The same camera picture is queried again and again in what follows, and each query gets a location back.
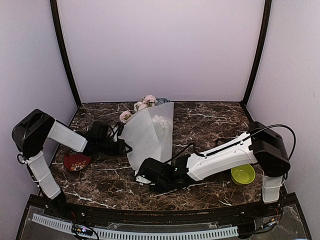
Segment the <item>small pink fake rose stem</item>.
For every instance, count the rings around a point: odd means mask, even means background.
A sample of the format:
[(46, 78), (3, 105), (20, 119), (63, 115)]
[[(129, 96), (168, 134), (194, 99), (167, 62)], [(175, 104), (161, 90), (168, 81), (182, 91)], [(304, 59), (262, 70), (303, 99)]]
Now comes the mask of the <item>small pink fake rose stem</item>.
[(131, 117), (132, 117), (132, 113), (129, 110), (126, 110), (120, 114), (119, 120), (121, 123), (126, 124)]

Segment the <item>translucent white wrapping paper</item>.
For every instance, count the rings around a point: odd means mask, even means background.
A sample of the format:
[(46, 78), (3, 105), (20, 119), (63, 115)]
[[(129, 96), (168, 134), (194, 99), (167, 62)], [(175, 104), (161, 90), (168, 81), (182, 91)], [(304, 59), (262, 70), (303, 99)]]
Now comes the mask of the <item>translucent white wrapping paper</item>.
[[(172, 129), (157, 134), (152, 118), (159, 115), (170, 119)], [(137, 171), (147, 158), (165, 162), (172, 157), (174, 103), (145, 108), (135, 113), (124, 125), (120, 139), (132, 147), (127, 154), (131, 168)]]

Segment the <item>white fake rose stem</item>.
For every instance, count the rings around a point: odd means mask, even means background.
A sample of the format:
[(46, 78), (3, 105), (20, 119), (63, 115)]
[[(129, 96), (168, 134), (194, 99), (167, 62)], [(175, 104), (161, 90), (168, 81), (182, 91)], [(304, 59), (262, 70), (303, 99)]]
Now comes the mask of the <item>white fake rose stem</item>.
[(148, 104), (143, 101), (138, 101), (133, 106), (135, 112), (141, 111), (147, 107), (148, 107)]

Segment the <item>lilac hydrangea fake bunch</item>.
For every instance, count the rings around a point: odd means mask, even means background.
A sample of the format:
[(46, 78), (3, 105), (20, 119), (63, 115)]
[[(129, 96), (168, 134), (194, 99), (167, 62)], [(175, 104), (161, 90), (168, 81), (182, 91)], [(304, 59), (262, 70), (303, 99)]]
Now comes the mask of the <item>lilac hydrangea fake bunch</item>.
[(162, 134), (172, 129), (172, 122), (170, 119), (162, 115), (154, 115), (152, 123), (157, 134)]

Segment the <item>blue fake rose bunch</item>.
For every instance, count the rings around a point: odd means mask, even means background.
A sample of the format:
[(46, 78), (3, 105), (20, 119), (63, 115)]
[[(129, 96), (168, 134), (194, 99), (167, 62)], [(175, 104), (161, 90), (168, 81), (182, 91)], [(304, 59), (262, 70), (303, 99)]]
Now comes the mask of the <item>blue fake rose bunch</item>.
[(171, 102), (171, 100), (167, 98), (157, 98), (156, 100), (157, 100), (157, 103), (156, 103), (157, 106)]

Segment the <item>pink peony fake stem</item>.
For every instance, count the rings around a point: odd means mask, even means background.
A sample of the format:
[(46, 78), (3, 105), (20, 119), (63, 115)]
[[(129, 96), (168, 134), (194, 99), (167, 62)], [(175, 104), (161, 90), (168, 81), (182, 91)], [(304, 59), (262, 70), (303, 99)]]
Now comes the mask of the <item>pink peony fake stem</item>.
[(154, 95), (149, 94), (142, 99), (142, 102), (144, 104), (147, 104), (148, 106), (153, 107), (158, 103), (158, 99)]

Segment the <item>black ribbon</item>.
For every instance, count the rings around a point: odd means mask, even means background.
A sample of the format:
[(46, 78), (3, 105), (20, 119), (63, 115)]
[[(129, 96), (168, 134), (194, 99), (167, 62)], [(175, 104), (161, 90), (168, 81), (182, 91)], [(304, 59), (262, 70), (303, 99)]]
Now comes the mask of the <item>black ribbon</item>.
[(229, 140), (226, 139), (226, 138), (218, 138), (218, 139), (215, 140), (214, 144), (217, 147), (217, 146), (219, 146), (220, 143), (227, 143), (228, 141)]

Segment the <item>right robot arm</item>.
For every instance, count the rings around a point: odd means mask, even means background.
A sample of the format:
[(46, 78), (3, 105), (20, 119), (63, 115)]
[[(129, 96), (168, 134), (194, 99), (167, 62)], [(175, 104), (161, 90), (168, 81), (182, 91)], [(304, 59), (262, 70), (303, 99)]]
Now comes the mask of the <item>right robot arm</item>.
[(292, 129), (284, 124), (265, 126), (258, 121), (249, 130), (215, 148), (183, 155), (161, 162), (145, 159), (136, 171), (150, 184), (153, 192), (166, 193), (185, 189), (212, 175), (247, 164), (259, 164), (262, 171), (262, 201), (255, 205), (255, 213), (266, 217), (280, 198), (280, 189), (288, 174), (291, 153), (287, 153), (282, 136), (274, 128)]

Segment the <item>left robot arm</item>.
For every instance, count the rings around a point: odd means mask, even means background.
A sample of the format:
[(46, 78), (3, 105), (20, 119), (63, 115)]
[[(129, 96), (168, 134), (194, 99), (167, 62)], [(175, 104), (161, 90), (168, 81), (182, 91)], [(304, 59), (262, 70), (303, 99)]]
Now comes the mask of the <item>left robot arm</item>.
[(12, 130), (11, 137), (19, 154), (17, 159), (26, 165), (33, 181), (43, 194), (53, 200), (51, 210), (60, 218), (67, 218), (70, 206), (61, 198), (64, 196), (56, 183), (44, 156), (44, 145), (52, 140), (76, 153), (92, 156), (103, 153), (108, 156), (123, 156), (133, 149), (120, 138), (124, 125), (115, 127), (95, 121), (85, 133), (76, 131), (40, 109), (33, 110)]

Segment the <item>red floral dish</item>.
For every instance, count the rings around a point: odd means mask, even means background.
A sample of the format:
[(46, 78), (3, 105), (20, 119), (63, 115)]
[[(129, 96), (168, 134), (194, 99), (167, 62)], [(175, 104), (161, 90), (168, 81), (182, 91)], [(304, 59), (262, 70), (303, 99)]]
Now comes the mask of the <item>red floral dish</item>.
[(70, 172), (78, 172), (85, 169), (92, 161), (90, 156), (81, 153), (69, 154), (63, 157), (63, 166)]

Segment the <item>yellow-green bowl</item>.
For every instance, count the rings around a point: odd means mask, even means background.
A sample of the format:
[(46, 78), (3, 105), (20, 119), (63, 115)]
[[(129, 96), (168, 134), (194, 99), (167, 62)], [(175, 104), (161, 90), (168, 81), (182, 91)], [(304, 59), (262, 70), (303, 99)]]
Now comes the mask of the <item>yellow-green bowl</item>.
[(249, 185), (256, 178), (255, 169), (250, 164), (234, 167), (230, 172), (232, 181), (239, 186)]

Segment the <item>black front rail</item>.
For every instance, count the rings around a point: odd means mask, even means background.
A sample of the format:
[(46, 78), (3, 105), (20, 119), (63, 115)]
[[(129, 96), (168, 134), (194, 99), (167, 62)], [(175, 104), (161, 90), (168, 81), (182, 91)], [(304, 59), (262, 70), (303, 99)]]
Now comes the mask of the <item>black front rail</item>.
[(236, 206), (178, 211), (119, 210), (67, 203), (70, 218), (80, 223), (106, 226), (111, 222), (120, 224), (199, 224), (218, 222), (220, 224), (251, 223), (266, 217), (280, 219), (283, 204), (277, 201), (264, 204), (262, 201)]

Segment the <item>left black frame post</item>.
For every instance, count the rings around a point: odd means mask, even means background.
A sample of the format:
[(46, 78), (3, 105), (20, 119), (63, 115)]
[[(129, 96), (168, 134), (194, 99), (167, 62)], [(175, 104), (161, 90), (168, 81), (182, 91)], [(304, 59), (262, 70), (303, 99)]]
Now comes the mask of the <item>left black frame post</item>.
[(50, 3), (51, 15), (52, 15), (55, 35), (58, 43), (62, 64), (64, 67), (64, 71), (67, 77), (68, 85), (70, 87), (74, 102), (76, 104), (76, 107), (79, 108), (82, 105), (82, 101), (76, 86), (76, 82), (72, 73), (71, 64), (69, 61), (69, 56), (67, 53), (67, 48), (66, 48), (66, 44), (63, 36), (62, 24), (61, 24), (60, 15), (59, 15), (58, 1), (50, 0), (49, 3)]

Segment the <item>black frame post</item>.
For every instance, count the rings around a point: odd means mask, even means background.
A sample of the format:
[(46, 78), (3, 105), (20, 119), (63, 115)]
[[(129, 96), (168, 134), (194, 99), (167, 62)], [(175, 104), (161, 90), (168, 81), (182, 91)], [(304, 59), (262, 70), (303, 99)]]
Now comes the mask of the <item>black frame post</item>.
[(49, 3), (50, 3), (51, 15), (52, 15), (55, 35), (58, 43), (62, 64), (64, 67), (64, 71), (67, 77), (68, 85), (70, 87), (74, 102), (76, 104), (76, 107), (79, 108), (82, 105), (82, 101), (76, 86), (76, 82), (72, 73), (71, 64), (69, 61), (69, 56), (67, 53), (67, 48), (66, 48), (66, 44), (63, 36), (62, 24), (61, 24), (60, 15), (59, 15), (58, 1), (50, 0)]
[(269, 25), (269, 20), (270, 20), (270, 15), (271, 15), (271, 8), (272, 8), (272, 0), (265, 0), (264, 1), (264, 8), (263, 8), (263, 14), (262, 14), (262, 20), (261, 20), (261, 26), (260, 26), (260, 31), (259, 31), (259, 37), (258, 37), (258, 42), (257, 42), (257, 47), (252, 63), (252, 68), (250, 71), (248, 83), (244, 92), (244, 96), (242, 101), (240, 102), (244, 108), (247, 107), (250, 96), (254, 87), (254, 83), (258, 74), (258, 69), (259, 65), (261, 62), (263, 50), (264, 50), (264, 45), (265, 45), (265, 40), (267, 36), (267, 31), (268, 31), (268, 25)]

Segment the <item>right black frame post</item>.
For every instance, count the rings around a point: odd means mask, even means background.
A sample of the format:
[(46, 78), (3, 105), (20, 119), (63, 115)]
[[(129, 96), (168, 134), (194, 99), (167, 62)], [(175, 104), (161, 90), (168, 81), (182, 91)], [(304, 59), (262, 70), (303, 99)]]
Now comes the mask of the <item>right black frame post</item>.
[(265, 45), (265, 40), (267, 36), (267, 31), (268, 31), (268, 25), (269, 25), (269, 20), (270, 20), (270, 15), (271, 15), (271, 8), (272, 8), (272, 0), (265, 0), (264, 1), (264, 8), (263, 8), (263, 14), (262, 14), (262, 20), (261, 20), (261, 26), (260, 26), (260, 31), (259, 31), (259, 37), (258, 37), (258, 42), (257, 42), (257, 47), (252, 63), (252, 68), (250, 71), (248, 83), (244, 92), (244, 96), (242, 101), (240, 102), (244, 108), (247, 107), (250, 96), (254, 87), (254, 83), (258, 74), (258, 69), (259, 65), (261, 62), (263, 50), (264, 50), (264, 45)]

